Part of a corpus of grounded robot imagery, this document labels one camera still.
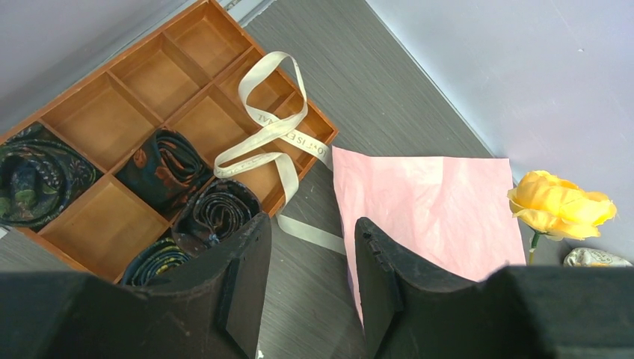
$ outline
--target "necktie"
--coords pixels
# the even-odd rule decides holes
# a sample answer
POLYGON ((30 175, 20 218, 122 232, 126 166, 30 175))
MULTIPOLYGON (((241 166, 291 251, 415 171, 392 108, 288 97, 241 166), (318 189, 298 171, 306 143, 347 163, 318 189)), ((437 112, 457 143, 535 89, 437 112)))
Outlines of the necktie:
POLYGON ((189 259, 190 256, 181 251, 172 238, 159 239, 130 262, 120 284, 144 286, 153 277, 176 268, 189 259))
POLYGON ((102 174, 40 123, 0 146, 0 224, 39 230, 102 174))
POLYGON ((158 129, 117 174, 121 183, 162 214, 172 212, 211 178, 212 172, 178 132, 158 129))
POLYGON ((174 239, 192 257, 222 242, 262 211, 242 183, 216 179, 192 197, 174 222, 174 239))

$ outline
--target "lavender wall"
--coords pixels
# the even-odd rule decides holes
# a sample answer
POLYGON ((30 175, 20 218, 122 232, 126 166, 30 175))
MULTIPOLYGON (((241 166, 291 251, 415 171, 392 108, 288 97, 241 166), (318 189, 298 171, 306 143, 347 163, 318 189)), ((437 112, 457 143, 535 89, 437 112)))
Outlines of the lavender wall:
POLYGON ((516 178, 614 199, 587 245, 634 260, 634 1, 367 0, 516 178))
POLYGON ((0 132, 191 0, 0 0, 0 132))

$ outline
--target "wooden tray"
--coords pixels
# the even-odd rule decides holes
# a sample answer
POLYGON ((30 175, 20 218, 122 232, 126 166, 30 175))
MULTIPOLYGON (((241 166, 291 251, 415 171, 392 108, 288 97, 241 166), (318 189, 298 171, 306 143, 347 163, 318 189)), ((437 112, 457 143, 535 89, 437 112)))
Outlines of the wooden tray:
MULTIPOLYGON (((104 173, 43 229, 19 230, 70 267, 118 281, 176 216, 164 218, 114 175, 162 126, 181 132, 213 168, 217 154, 260 128, 237 91, 264 54, 216 1, 200 1, 12 128, 1 142, 39 122, 104 173)), ((278 70, 251 94, 249 105, 285 117, 301 109, 302 99, 278 70)), ((326 144, 338 132, 312 102, 298 130, 326 144)), ((293 158, 300 180, 316 160, 280 139, 254 152, 274 151, 293 158)), ((284 202, 273 162, 235 179, 269 215, 284 202)))

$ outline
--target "yellow rose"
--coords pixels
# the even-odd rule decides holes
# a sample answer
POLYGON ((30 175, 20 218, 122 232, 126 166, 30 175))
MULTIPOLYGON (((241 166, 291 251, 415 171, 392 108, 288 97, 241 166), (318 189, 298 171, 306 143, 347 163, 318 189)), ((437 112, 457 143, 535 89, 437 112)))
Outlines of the yellow rose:
POLYGON ((554 237, 601 236, 597 226, 616 215, 616 206, 605 194, 583 191, 546 171, 528 172, 508 191, 508 199, 514 217, 554 237))

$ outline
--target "gray floor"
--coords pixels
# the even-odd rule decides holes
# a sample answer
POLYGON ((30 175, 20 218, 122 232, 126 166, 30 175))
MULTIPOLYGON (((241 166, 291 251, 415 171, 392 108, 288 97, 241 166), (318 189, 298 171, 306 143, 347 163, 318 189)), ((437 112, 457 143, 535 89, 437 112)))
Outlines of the gray floor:
MULTIPOLYGON (((247 31, 265 49, 297 58, 309 96, 341 130, 336 146, 373 156, 490 157, 364 0, 277 0, 247 31)), ((332 173, 318 163, 284 213, 341 235, 332 173)), ((546 242, 538 263, 558 263, 566 250, 546 242)), ((0 271, 62 268, 20 235, 0 243, 0 271)), ((274 228, 260 342, 265 358, 364 358, 344 256, 274 228)))

